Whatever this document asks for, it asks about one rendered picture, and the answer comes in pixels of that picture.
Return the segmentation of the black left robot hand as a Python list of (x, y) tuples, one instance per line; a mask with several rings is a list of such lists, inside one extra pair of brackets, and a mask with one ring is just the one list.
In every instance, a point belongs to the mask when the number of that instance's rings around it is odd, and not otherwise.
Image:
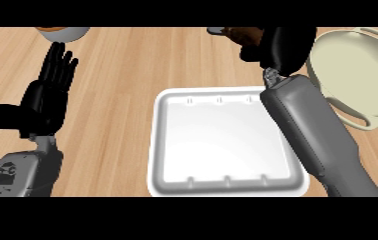
[(0, 104), (0, 129), (18, 130), (23, 139), (54, 135), (63, 125), (77, 65), (78, 59), (65, 50), (65, 44), (53, 42), (21, 104)]

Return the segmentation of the white tray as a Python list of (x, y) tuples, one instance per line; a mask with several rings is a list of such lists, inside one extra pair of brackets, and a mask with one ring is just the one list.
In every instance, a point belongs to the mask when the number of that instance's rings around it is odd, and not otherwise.
[(159, 197), (298, 197), (308, 174), (261, 86), (173, 88), (155, 99), (148, 190)]

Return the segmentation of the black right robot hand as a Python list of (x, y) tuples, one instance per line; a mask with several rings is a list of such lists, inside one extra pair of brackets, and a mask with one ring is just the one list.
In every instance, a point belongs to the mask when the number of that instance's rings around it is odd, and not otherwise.
[(316, 38), (316, 27), (266, 27), (258, 45), (241, 48), (245, 62), (258, 62), (263, 69), (272, 68), (288, 77), (307, 60)]

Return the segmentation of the white bowl with orange content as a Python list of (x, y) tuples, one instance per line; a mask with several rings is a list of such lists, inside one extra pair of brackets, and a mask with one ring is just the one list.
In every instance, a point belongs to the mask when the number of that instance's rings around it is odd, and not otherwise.
[(50, 42), (72, 42), (88, 32), (88, 27), (37, 27), (37, 31)]

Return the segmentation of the brown sweet potato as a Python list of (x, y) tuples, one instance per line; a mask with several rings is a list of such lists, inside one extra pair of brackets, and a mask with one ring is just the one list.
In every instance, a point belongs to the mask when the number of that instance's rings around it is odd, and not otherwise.
[(226, 36), (241, 46), (258, 46), (264, 30), (258, 27), (208, 27), (207, 32)]

